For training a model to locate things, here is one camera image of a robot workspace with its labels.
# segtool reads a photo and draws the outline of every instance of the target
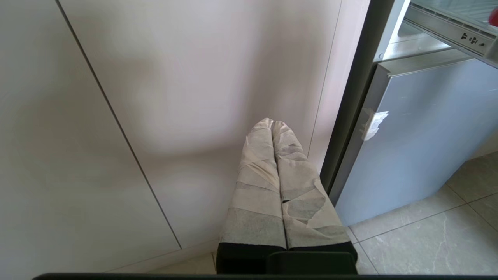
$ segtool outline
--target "white cabinet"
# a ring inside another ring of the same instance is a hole
[[[0,278],[179,249],[52,0],[0,2]]]
[[[335,117],[368,6],[345,2],[329,58],[341,0],[61,1],[183,248],[217,239],[257,121],[308,151],[326,78]]]

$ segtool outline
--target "gray refrigerator panel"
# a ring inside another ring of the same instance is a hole
[[[345,225],[439,190],[497,128],[498,71],[457,50],[383,62],[363,109],[388,115],[368,140],[356,123],[331,192]]]

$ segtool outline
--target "refrigerator drawer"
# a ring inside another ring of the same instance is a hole
[[[405,21],[476,59],[498,68],[498,29],[488,16],[498,0],[410,3]]]

